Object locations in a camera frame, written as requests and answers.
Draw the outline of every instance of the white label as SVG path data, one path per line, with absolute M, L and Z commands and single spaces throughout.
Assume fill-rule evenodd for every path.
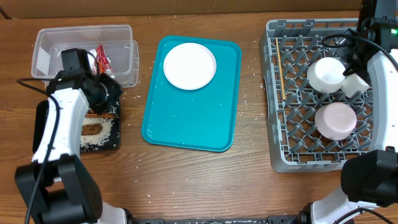
M 39 69 L 44 75 L 49 75 L 50 55 L 43 48 L 39 49 L 37 56 L 36 68 Z

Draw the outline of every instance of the white granules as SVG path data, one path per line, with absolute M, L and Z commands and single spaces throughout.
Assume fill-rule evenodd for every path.
M 112 119 L 108 118 L 85 118 L 83 125 L 100 124 L 102 130 L 96 135 L 81 136 L 80 145 L 88 147 L 89 145 L 103 146 L 104 143 L 109 141 L 108 137 L 111 134 Z

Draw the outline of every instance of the brown wall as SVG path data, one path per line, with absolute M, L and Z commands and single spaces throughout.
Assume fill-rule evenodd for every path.
M 11 18 L 358 10 L 361 0 L 0 0 Z

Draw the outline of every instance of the red snack package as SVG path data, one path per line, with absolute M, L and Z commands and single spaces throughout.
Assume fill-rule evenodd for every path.
M 98 68 L 99 68 L 99 73 L 112 73 L 113 69 L 111 67 L 110 62 L 108 61 L 108 58 L 105 55 L 105 51 L 102 45 L 99 45 L 97 47 L 97 62 L 98 62 Z

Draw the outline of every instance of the transparent container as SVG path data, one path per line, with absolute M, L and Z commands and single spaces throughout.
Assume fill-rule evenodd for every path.
M 87 51 L 104 47 L 113 69 L 109 74 L 123 87 L 138 82 L 138 45 L 129 25 L 80 26 L 42 29 L 37 34 L 32 58 L 34 78 L 54 78 L 63 70 L 61 51 L 79 48 Z

